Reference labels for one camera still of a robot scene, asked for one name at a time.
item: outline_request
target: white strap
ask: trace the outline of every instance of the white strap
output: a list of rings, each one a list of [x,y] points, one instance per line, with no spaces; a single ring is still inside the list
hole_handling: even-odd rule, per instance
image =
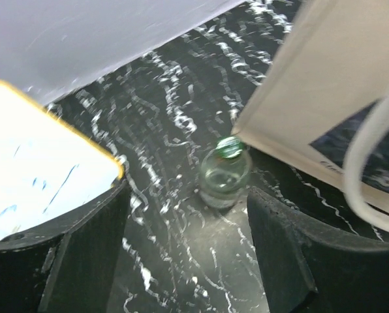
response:
[[[389,231],[389,216],[369,206],[362,196],[362,174],[367,160],[389,132],[389,93],[362,123],[345,154],[343,188],[350,208],[366,222]]]

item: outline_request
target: glass bottle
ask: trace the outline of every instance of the glass bottle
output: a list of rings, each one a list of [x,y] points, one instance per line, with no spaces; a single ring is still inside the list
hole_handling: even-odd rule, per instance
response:
[[[237,137],[220,139],[200,165],[200,197],[215,209],[232,207],[247,186],[252,164]]]

